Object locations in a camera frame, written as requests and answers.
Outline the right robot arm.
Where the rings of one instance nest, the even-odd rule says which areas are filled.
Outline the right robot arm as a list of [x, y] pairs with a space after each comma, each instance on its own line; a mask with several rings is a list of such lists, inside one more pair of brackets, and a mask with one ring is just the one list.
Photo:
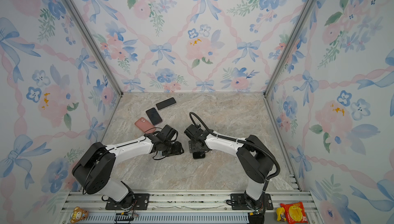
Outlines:
[[218, 150], [237, 157], [249, 178], [244, 192], [246, 206], [251, 210], [267, 209], [266, 190], [269, 181], [280, 173], [280, 166], [256, 136], [230, 137], [211, 129], [203, 130], [197, 125], [188, 126], [184, 133], [189, 138], [190, 152], [194, 156]]

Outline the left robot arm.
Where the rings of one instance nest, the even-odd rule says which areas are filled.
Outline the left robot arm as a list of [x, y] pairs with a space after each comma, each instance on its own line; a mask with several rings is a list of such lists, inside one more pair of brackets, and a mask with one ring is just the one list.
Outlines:
[[83, 194], [100, 193], [117, 208], [128, 210], [135, 204], [132, 189], [124, 182], [111, 179], [114, 166], [140, 155], [162, 155], [163, 158], [184, 153], [177, 141], [178, 131], [169, 125], [163, 129], [151, 128], [144, 135], [128, 142], [104, 145], [94, 143], [72, 170], [72, 175], [82, 186]]

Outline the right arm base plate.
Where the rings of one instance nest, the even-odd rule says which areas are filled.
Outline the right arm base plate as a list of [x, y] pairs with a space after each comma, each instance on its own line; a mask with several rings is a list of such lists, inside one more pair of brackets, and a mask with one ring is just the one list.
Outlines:
[[[232, 193], [230, 199], [226, 203], [231, 206], [232, 210], [262, 210], [263, 205], [257, 204], [256, 200], [246, 200], [244, 193]], [[270, 194], [265, 194], [265, 205], [266, 210], [273, 210], [273, 201], [271, 200]]]

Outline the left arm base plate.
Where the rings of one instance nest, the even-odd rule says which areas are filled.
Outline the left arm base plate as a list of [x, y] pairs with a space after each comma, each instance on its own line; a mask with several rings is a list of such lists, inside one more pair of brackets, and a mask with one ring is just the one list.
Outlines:
[[106, 200], [105, 210], [130, 211], [130, 210], [147, 210], [150, 194], [148, 193], [129, 193], [121, 201], [115, 201], [112, 198]]

